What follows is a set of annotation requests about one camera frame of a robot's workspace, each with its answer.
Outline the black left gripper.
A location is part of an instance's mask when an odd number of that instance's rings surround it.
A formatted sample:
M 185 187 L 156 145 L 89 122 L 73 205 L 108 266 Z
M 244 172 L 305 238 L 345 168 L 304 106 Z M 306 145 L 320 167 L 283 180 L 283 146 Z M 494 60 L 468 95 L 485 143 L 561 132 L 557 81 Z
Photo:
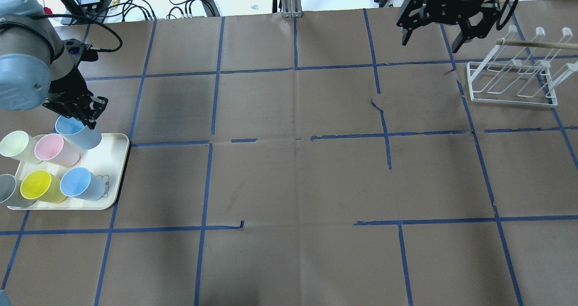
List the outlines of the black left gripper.
M 43 107 L 67 119 L 75 119 L 90 130 L 96 128 L 96 120 L 107 108 L 109 100 L 95 96 L 88 90 L 78 67 L 74 66 L 66 76 L 54 80 Z

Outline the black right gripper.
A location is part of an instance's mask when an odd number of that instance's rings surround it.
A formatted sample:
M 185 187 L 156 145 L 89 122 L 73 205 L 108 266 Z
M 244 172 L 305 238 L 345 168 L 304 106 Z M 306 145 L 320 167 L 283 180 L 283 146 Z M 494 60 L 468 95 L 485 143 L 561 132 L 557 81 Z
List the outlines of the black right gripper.
M 472 38 L 484 38 L 501 16 L 498 0 L 404 0 L 396 25 L 402 28 L 402 45 L 412 32 L 431 23 L 457 25 L 460 33 L 452 43 L 457 53 Z

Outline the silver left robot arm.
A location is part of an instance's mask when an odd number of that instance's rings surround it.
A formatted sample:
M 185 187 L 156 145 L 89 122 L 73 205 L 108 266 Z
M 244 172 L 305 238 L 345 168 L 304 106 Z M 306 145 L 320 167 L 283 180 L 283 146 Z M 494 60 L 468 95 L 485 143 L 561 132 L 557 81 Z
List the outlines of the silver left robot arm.
M 61 39 L 37 0 L 1 0 L 0 106 L 27 111 L 43 106 L 95 129 L 108 99 L 88 90 L 82 61 L 98 50 L 77 39 Z

